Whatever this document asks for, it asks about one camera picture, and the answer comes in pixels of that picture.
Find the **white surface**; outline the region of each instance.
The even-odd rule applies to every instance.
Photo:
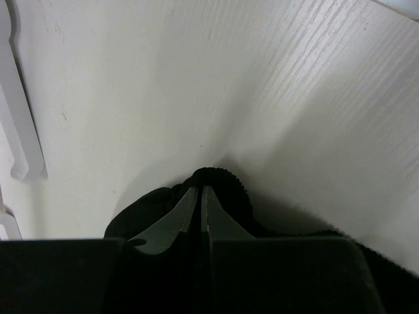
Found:
[[[31,182],[42,173],[44,158],[14,62],[10,34],[9,11],[5,0],[0,0],[0,124],[14,160],[10,175]]]
[[[219,165],[269,225],[288,228],[287,200],[419,273],[416,22],[368,0],[16,8],[47,169],[23,185],[0,156],[24,238],[99,237],[142,194]]]

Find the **wood grain texture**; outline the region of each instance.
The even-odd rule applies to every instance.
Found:
[[[99,237],[223,166],[271,228],[318,217],[419,273],[419,24],[368,0],[12,5],[47,168],[1,173],[24,237]]]

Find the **white plastic hook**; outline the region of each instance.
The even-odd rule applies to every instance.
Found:
[[[10,175],[28,182],[42,173],[45,162],[10,47],[11,30],[9,10],[0,0],[0,124],[14,158]]]

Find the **gray metal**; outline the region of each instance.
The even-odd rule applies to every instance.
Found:
[[[137,250],[149,255],[167,251],[180,232],[187,232],[198,200],[198,192],[197,188],[190,188],[172,211],[129,242]]]
[[[202,192],[201,231],[208,232],[210,241],[255,239],[226,213],[210,186]]]

